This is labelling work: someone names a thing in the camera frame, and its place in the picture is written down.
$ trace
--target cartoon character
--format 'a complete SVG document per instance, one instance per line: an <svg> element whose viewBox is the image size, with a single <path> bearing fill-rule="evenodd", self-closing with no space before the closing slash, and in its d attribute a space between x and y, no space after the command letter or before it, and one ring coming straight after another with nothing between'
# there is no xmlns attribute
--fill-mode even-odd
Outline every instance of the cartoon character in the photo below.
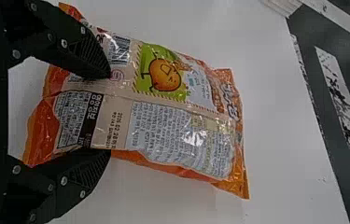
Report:
<svg viewBox="0 0 350 224"><path fill-rule="evenodd" d="M142 79L145 75L151 76L150 91L175 91L181 85L181 76L177 68L164 59L154 59L148 67L148 73L142 73Z"/></svg>

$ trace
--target snack bag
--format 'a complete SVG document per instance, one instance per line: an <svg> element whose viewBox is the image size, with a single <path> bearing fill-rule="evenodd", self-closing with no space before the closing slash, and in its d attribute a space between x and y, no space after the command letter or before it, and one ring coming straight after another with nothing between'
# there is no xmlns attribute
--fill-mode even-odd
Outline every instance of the snack bag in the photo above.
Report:
<svg viewBox="0 0 350 224"><path fill-rule="evenodd" d="M81 147L211 183L247 199L242 105L230 69L93 27L112 77L84 80L51 65L28 122L23 154L35 166Z"/></svg>

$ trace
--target bolt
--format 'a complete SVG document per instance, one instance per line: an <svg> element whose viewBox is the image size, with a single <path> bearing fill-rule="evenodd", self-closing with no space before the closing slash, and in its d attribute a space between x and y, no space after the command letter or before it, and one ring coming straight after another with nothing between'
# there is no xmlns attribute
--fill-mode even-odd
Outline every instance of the bolt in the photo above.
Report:
<svg viewBox="0 0 350 224"><path fill-rule="evenodd" d="M65 39L62 39L62 40L61 40L61 44L62 44L62 47L63 47L64 49L67 48L67 41L66 41Z"/></svg>
<svg viewBox="0 0 350 224"><path fill-rule="evenodd" d="M34 221L35 221L35 213L32 213L32 214L29 216L29 221L30 221L30 222L34 222Z"/></svg>
<svg viewBox="0 0 350 224"><path fill-rule="evenodd" d="M53 35L52 34L47 34L47 37L49 38L49 41L53 40Z"/></svg>
<svg viewBox="0 0 350 224"><path fill-rule="evenodd" d="M49 191L53 191L53 184L49 184Z"/></svg>
<svg viewBox="0 0 350 224"><path fill-rule="evenodd" d="M14 168L12 168L12 174L14 175L18 175L21 172L21 167L19 165L14 166Z"/></svg>
<svg viewBox="0 0 350 224"><path fill-rule="evenodd" d="M62 185L62 186L65 186L66 184L67 184L67 177L64 176L64 177L62 177L62 179L61 179L61 185Z"/></svg>
<svg viewBox="0 0 350 224"><path fill-rule="evenodd" d="M85 190L82 190L80 193L79 193L79 197L80 198L85 198Z"/></svg>
<svg viewBox="0 0 350 224"><path fill-rule="evenodd" d="M19 59L21 57L20 51L17 49L12 50L12 57L14 57L15 59Z"/></svg>
<svg viewBox="0 0 350 224"><path fill-rule="evenodd" d="M32 11L37 11L37 5L35 3L30 4Z"/></svg>

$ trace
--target orange snack bag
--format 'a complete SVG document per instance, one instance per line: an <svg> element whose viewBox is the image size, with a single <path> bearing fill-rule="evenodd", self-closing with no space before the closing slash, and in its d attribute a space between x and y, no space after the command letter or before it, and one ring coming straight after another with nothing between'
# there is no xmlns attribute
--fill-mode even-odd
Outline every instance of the orange snack bag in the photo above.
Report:
<svg viewBox="0 0 350 224"><path fill-rule="evenodd" d="M248 199L242 105L230 69L93 27L112 77L84 80L51 65L28 122L23 161L35 166L81 147Z"/></svg>

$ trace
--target barcode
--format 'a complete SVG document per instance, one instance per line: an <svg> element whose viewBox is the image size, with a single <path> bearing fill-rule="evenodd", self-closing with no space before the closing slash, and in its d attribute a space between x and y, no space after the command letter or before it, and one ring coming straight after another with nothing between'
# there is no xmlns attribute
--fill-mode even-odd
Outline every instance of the barcode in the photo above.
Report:
<svg viewBox="0 0 350 224"><path fill-rule="evenodd" d="M108 61L111 64L126 65L129 61L129 47L131 45L131 39L113 35L113 39L110 42L108 50Z"/></svg>

